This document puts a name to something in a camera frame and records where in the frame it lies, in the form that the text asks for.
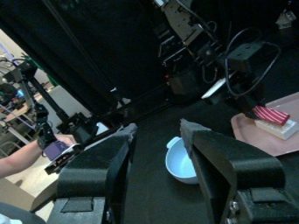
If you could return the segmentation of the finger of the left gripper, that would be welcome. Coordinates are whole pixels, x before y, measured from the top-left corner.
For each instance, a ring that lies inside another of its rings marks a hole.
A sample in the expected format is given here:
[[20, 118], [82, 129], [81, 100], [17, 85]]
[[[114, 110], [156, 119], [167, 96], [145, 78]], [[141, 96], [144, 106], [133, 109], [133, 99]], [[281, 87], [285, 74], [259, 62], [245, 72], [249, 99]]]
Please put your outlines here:
[[253, 117], [264, 117], [265, 116], [265, 105], [263, 102], [255, 97], [248, 97], [248, 106], [249, 106], [249, 114]]
[[237, 98], [235, 100], [235, 108], [245, 117], [255, 117], [252, 106], [247, 100]]

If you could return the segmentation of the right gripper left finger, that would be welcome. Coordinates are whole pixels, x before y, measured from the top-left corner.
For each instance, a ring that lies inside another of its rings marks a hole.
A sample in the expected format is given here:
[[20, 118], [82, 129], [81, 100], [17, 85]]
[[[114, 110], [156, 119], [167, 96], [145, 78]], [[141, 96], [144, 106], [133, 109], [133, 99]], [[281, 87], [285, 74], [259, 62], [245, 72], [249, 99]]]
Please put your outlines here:
[[46, 224], [124, 224], [134, 147], [130, 123], [69, 161], [60, 171]]

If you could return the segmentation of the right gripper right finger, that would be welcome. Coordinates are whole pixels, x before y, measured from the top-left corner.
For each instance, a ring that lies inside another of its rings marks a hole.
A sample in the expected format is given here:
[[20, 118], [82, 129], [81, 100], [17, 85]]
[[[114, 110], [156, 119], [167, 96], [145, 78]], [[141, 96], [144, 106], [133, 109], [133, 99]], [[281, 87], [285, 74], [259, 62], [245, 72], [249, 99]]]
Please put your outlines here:
[[208, 224], [299, 224], [280, 161], [255, 146], [181, 120]]

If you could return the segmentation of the person's hand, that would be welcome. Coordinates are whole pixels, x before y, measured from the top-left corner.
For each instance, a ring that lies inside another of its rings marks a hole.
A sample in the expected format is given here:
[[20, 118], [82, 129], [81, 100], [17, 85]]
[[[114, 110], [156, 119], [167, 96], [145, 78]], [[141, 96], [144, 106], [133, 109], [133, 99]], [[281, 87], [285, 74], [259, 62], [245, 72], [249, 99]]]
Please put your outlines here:
[[73, 135], [56, 134], [54, 137], [56, 137], [56, 143], [62, 148], [69, 148], [77, 143]]

